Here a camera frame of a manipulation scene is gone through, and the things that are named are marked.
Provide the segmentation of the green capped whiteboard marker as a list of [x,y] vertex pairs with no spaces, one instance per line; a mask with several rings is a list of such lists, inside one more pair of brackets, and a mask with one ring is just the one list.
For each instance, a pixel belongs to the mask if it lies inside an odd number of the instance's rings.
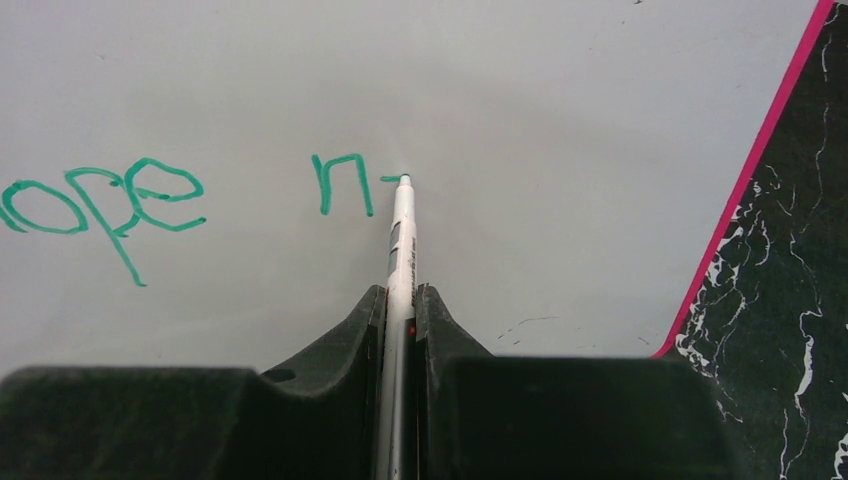
[[415,479],[416,338],[415,195],[408,174],[397,178],[389,242],[386,317],[380,410],[377,429],[377,479]]

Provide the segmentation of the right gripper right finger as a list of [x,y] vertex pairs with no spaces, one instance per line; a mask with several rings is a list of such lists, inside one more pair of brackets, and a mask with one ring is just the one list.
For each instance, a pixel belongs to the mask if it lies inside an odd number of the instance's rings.
[[496,356],[419,288],[425,479],[735,479],[711,386],[679,361]]

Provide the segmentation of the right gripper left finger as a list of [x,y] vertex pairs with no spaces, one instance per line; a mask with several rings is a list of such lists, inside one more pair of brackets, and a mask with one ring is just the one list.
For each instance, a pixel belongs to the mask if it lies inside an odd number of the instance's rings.
[[5,479],[369,479],[386,292],[264,371],[27,367],[1,384]]

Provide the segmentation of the pink framed whiteboard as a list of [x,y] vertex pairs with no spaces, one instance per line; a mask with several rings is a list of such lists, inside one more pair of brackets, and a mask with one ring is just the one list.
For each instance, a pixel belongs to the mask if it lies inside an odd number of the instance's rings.
[[5,1],[1,369],[267,368],[387,276],[510,355],[670,332],[813,1]]

